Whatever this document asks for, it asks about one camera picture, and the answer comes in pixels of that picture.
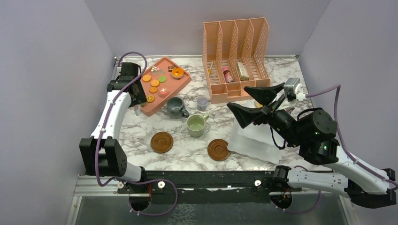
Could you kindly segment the yellow frosted donut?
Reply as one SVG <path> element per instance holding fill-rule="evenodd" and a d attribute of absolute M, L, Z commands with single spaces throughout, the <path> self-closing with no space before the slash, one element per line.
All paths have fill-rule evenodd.
<path fill-rule="evenodd" d="M 263 107 L 263 105 L 260 104 L 259 102 L 257 102 L 256 100 L 254 101 L 254 105 L 255 105 L 256 108 L 262 108 Z"/>

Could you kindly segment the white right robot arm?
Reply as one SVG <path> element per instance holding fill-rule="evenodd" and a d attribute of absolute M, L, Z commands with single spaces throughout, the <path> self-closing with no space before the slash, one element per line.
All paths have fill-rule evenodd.
<path fill-rule="evenodd" d="M 306 172 L 303 169 L 279 165 L 272 174 L 254 177 L 247 172 L 241 174 L 225 172 L 189 171 L 160 172 L 146 171 L 143 167 L 128 163 L 126 155 L 118 143 L 121 119 L 133 105 L 132 88 L 140 84 L 142 72 L 137 66 L 133 73 L 119 76 L 107 86 L 107 106 L 98 143 L 104 144 L 107 162 L 100 163 L 95 155 L 95 175 L 119 179 L 130 185 L 148 188 L 150 183 L 166 182 L 174 190 L 190 188 L 234 188 L 263 189 L 266 192 L 290 191 L 296 188 L 311 188 L 331 192 L 346 198 L 352 203 L 369 209 L 377 209 L 397 203 L 395 172 L 392 169 L 377 169 L 360 161 L 346 150 L 340 134 L 337 116 L 331 117 L 322 108 L 306 110 L 305 116 L 292 118 L 282 109 L 285 100 L 285 84 L 273 87 L 245 87 L 244 90 L 260 104 L 260 108 L 248 108 L 236 103 L 228 103 L 241 128 L 249 125 L 268 124 L 272 132 L 277 132 L 289 147 L 299 147 L 299 155 L 313 165 L 323 165 L 331 173 Z"/>

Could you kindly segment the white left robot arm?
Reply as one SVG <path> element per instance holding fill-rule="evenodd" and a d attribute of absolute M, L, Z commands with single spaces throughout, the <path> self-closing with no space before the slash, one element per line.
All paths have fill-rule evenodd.
<path fill-rule="evenodd" d="M 127 161 L 119 144 L 122 121 L 129 107 L 146 102 L 140 81 L 112 80 L 107 86 L 107 100 L 101 118 L 89 138 L 81 139 L 79 149 L 86 173 L 129 181 L 135 192 L 147 188 L 144 169 Z"/>

